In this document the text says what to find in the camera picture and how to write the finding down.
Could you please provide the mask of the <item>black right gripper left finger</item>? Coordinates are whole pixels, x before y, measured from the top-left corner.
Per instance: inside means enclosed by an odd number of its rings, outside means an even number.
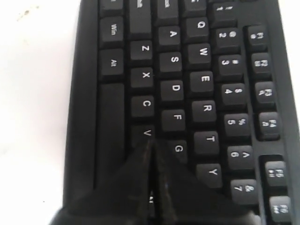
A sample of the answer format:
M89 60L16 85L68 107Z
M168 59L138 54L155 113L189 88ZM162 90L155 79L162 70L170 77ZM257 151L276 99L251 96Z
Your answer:
M151 140L90 194L62 207L52 225L147 225Z

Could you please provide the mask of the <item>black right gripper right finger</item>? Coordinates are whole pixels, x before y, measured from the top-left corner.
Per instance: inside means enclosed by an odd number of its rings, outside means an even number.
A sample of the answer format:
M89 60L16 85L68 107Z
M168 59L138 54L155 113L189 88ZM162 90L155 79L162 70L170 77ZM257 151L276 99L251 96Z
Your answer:
M151 181L162 225L259 225L260 217L199 181L169 149L151 143Z

